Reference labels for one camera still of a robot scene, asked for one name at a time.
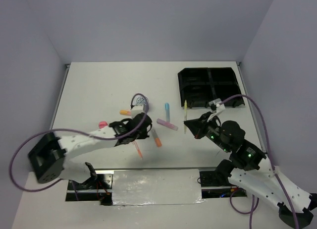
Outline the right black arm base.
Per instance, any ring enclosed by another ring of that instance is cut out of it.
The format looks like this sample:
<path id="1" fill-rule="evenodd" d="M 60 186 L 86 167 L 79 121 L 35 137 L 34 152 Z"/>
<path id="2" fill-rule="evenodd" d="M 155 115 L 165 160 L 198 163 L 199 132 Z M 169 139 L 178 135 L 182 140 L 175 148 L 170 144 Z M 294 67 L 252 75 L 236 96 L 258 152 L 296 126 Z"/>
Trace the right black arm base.
<path id="1" fill-rule="evenodd" d="M 229 198 L 238 186 L 220 179 L 215 171 L 200 171 L 197 183 L 201 186 L 203 199 Z"/>

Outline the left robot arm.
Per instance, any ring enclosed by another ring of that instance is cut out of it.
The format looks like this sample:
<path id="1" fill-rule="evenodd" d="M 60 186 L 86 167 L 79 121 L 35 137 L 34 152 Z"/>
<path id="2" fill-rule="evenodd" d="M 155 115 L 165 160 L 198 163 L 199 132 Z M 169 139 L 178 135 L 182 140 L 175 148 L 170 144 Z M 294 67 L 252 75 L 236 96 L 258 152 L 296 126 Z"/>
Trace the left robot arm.
<path id="1" fill-rule="evenodd" d="M 151 128 L 151 118 L 139 113 L 133 118 L 112 122 L 88 135 L 58 137 L 49 132 L 29 152 L 28 158 L 38 183 L 45 184 L 59 178 L 74 181 L 90 189 L 98 180 L 94 167 L 89 162 L 76 163 L 73 159 L 95 150 L 146 139 Z"/>

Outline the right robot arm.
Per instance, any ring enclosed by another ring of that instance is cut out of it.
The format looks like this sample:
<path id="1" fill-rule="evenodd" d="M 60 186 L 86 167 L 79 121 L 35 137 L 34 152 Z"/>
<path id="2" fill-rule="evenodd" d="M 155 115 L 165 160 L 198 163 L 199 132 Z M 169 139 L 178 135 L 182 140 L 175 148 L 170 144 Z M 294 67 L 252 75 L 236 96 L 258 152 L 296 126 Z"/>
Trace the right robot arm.
<path id="1" fill-rule="evenodd" d="M 186 120 L 184 125 L 196 139 L 208 138 L 229 154 L 215 168 L 213 178 L 221 185 L 236 185 L 265 201 L 279 218 L 294 229 L 303 229 L 313 220 L 317 195 L 302 190 L 277 167 L 268 154 L 245 139 L 245 131 L 232 120 L 220 122 L 210 112 Z"/>

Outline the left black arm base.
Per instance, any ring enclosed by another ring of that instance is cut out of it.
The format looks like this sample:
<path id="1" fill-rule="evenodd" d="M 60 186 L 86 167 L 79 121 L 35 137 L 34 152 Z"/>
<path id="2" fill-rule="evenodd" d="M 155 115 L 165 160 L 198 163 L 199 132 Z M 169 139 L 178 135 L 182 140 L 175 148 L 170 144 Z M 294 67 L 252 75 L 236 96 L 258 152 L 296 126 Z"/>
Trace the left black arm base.
<path id="1" fill-rule="evenodd" d="M 97 173 L 90 163 L 89 178 L 83 183 L 69 180 L 66 191 L 66 202 L 94 201 L 103 206 L 112 206 L 112 173 Z"/>

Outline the thin yellow highlighter pen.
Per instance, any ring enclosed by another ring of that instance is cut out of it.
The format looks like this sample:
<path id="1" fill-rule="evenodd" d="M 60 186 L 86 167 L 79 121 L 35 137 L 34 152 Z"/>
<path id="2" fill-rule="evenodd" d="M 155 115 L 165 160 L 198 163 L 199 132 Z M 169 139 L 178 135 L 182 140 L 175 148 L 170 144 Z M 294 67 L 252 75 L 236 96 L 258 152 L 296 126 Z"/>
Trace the thin yellow highlighter pen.
<path id="1" fill-rule="evenodd" d="M 185 121 L 187 120 L 187 100 L 184 101 L 184 134 L 186 134 L 187 126 L 185 125 Z"/>

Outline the thin orange highlighter pen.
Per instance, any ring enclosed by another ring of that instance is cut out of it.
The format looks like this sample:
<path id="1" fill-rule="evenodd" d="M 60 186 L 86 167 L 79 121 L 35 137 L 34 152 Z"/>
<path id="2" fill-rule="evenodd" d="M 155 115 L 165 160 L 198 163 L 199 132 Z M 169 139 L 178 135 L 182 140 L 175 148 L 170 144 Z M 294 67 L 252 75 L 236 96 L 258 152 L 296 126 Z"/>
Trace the thin orange highlighter pen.
<path id="1" fill-rule="evenodd" d="M 138 152 L 139 157 L 140 157 L 141 159 L 143 159 L 143 155 L 142 155 L 142 153 L 141 153 L 141 150 L 140 150 L 140 148 L 139 148 L 137 142 L 134 141 L 133 144 L 134 144 L 134 146 L 135 146 L 135 148 L 136 148 L 136 150 L 137 150 L 137 152 Z"/>

